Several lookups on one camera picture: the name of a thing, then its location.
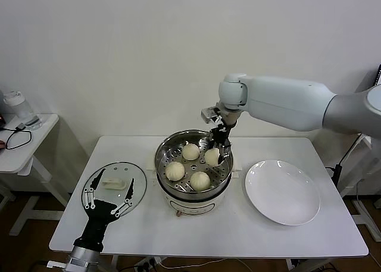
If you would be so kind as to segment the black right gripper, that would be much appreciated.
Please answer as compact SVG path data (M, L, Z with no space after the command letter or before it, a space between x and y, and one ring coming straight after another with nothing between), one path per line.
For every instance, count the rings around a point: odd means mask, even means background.
M212 149L218 146L219 156L217 164L220 165L227 157L230 156L229 135L231 126L218 126L210 130L210 136L205 135L199 140L201 149Z

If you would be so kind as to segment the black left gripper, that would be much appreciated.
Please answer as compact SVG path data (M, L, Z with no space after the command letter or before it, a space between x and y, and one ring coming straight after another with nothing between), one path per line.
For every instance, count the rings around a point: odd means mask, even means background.
M107 226L111 222L116 221L117 217L120 217L133 205L131 199L133 196L134 178L132 178L124 202L120 205L117 206L110 202L95 199L95 191L105 170L106 168L100 168L94 172L83 187L82 204L88 216L88 221L82 235L74 241L74 246L92 251L103 251L104 246L102 241L104 240Z

